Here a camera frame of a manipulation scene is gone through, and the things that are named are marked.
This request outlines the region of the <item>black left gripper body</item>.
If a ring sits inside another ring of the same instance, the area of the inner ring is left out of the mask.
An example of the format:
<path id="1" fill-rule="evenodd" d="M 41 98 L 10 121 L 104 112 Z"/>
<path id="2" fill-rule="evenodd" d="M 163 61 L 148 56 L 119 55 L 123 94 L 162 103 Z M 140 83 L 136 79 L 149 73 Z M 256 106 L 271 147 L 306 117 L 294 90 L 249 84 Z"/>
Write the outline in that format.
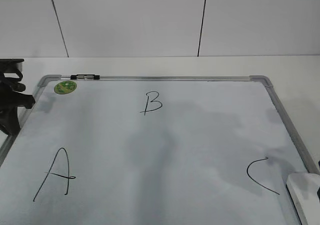
<path id="1" fill-rule="evenodd" d="M 26 86 L 23 79 L 23 58 L 2 58 L 0 60 L 0 130 L 15 136 L 20 130 L 18 108 L 32 109 L 34 97 L 23 94 Z"/>

